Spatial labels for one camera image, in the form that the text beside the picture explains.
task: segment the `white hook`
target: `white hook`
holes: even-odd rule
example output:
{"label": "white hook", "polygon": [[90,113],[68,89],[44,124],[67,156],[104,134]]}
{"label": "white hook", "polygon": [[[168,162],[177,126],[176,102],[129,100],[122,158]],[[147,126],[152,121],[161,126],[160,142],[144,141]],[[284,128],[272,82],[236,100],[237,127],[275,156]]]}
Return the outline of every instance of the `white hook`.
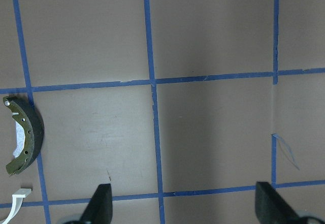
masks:
{"label": "white hook", "polygon": [[0,224],[7,224],[8,222],[10,222],[12,218],[14,218],[14,216],[18,213],[21,207],[22,200],[26,198],[30,193],[31,193],[30,188],[21,188],[20,190],[12,194],[11,211],[6,219],[0,221]]}

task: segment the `loose tape piece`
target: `loose tape piece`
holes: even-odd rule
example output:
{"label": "loose tape piece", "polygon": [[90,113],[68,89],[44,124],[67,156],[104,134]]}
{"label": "loose tape piece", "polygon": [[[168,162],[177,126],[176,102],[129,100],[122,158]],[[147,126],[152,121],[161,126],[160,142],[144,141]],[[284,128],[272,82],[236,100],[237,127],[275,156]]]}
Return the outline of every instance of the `loose tape piece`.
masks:
{"label": "loose tape piece", "polygon": [[272,134],[272,136],[278,140],[278,142],[280,143],[279,145],[280,145],[280,148],[281,148],[282,151],[283,151],[283,149],[282,149],[281,145],[283,145],[283,146],[286,148],[286,150],[288,151],[290,157],[289,157],[289,156],[284,152],[285,156],[286,156],[286,157],[288,158],[288,160],[289,160],[289,161],[294,165],[294,167],[296,167],[298,170],[300,170],[300,168],[299,168],[299,166],[298,166],[298,164],[297,164],[297,162],[296,162],[296,159],[295,159],[294,153],[293,153],[293,151],[291,150],[291,147],[290,147],[290,146],[285,142],[285,140],[284,140],[282,137],[280,137],[278,134]]}

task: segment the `grid square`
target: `grid square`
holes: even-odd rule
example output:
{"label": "grid square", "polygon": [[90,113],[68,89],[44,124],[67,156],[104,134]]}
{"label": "grid square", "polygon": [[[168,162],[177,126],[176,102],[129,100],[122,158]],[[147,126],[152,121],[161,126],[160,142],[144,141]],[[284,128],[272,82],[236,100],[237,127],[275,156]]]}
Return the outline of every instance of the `grid square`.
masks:
{"label": "grid square", "polygon": [[49,200],[157,192],[150,85],[35,94]]}
{"label": "grid square", "polygon": [[0,88],[24,87],[12,0],[0,0]]}
{"label": "grid square", "polygon": [[254,191],[165,198],[166,224],[258,224]]}
{"label": "grid square", "polygon": [[25,202],[41,201],[41,187],[38,175],[37,160],[20,174],[9,176],[6,171],[6,164],[12,161],[16,144],[16,126],[11,111],[2,103],[0,104],[0,135],[2,138],[0,159],[0,203],[12,203],[12,194],[20,188],[32,188],[31,194]]}
{"label": "grid square", "polygon": [[[0,220],[7,218],[9,212],[10,208],[0,209]],[[21,207],[17,215],[11,219],[10,224],[22,223],[45,223],[43,206]]]}
{"label": "grid square", "polygon": [[33,86],[148,79],[143,0],[20,0]]}
{"label": "grid square", "polygon": [[164,191],[271,176],[271,78],[158,85]]}
{"label": "grid square", "polygon": [[[52,223],[62,224],[63,221],[73,220],[83,213],[86,206],[87,204],[50,206]],[[158,199],[113,201],[112,224],[134,223],[159,224]]]}
{"label": "grid square", "polygon": [[272,70],[273,0],[150,0],[156,77]]}
{"label": "grid square", "polygon": [[295,211],[307,211],[317,216],[325,213],[325,186],[303,186],[278,188],[279,194]]}
{"label": "grid square", "polygon": [[300,167],[290,163],[285,147],[278,147],[277,183],[323,180],[324,75],[281,76],[276,88],[275,132],[291,147]]}
{"label": "grid square", "polygon": [[280,0],[279,68],[325,67],[325,0]]}

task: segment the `white plastic handle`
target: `white plastic handle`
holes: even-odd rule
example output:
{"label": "white plastic handle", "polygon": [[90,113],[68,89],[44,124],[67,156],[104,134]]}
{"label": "white plastic handle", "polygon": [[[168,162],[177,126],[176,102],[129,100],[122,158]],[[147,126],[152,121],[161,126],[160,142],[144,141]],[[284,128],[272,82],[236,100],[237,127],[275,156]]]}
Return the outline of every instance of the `white plastic handle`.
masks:
{"label": "white plastic handle", "polygon": [[21,188],[20,190],[12,194],[11,211],[6,219],[0,221],[0,224],[7,224],[8,222],[10,222],[12,218],[14,218],[14,216],[18,213],[21,207],[22,200],[26,198],[30,193],[31,193],[30,188]]}

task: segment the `olive green metal bracket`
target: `olive green metal bracket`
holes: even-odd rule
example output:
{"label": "olive green metal bracket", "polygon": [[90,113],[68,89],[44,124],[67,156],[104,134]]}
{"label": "olive green metal bracket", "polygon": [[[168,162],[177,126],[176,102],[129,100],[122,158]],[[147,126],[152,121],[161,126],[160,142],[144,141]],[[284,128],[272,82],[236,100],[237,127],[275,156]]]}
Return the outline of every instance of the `olive green metal bracket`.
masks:
{"label": "olive green metal bracket", "polygon": [[15,158],[6,165],[6,169],[9,175],[19,174],[39,155],[44,131],[40,119],[29,103],[9,96],[3,100],[5,106],[12,112],[17,131],[17,148],[13,153]]}

